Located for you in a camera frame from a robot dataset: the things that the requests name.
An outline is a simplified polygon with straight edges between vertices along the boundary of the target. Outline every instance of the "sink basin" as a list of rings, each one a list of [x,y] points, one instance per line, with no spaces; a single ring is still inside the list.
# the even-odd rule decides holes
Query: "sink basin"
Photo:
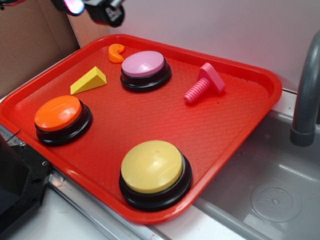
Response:
[[[318,240],[320,131],[298,147],[291,123],[272,110],[194,205],[246,239]]]

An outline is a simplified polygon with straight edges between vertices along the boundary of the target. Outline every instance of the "red tray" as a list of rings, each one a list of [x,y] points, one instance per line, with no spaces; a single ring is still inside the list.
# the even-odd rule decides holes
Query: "red tray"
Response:
[[[164,55],[170,81],[146,93],[122,88],[121,64],[111,63],[108,47],[125,45],[124,58],[152,50]],[[184,94],[197,82],[204,63],[214,66],[226,84],[224,93],[207,91],[194,104]],[[48,100],[70,94],[70,85],[97,66],[107,85],[75,96],[93,114],[88,132],[59,147],[47,147],[36,136],[34,116]],[[58,170],[125,219],[155,224],[185,211],[281,96],[282,85],[271,72],[133,36],[111,35],[92,42],[35,77],[0,105],[0,123],[46,157]],[[126,153],[149,140],[174,144],[189,160],[190,191],[176,205],[157,212],[129,206],[119,189]]]

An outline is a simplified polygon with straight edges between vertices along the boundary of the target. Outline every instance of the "cardboard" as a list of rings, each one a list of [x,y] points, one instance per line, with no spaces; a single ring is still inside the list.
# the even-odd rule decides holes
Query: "cardboard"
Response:
[[[79,49],[67,15],[50,0],[6,7],[0,22],[0,99]]]
[[[79,16],[68,15],[75,36],[81,48],[98,38],[110,35],[110,28],[106,25],[96,24],[87,10]]]

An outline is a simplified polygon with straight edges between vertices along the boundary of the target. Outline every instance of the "orange toy piece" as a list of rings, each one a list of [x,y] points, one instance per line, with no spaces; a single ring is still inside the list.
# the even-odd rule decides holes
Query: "orange toy piece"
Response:
[[[108,49],[109,61],[114,64],[122,63],[125,59],[120,55],[120,53],[122,53],[124,50],[125,46],[121,44],[111,44]]]

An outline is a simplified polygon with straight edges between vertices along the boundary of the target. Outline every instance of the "pink screw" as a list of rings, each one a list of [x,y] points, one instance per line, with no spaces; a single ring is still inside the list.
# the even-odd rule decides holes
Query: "pink screw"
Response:
[[[197,100],[209,87],[217,94],[226,88],[217,71],[210,63],[205,63],[199,70],[198,82],[184,95],[187,104]]]

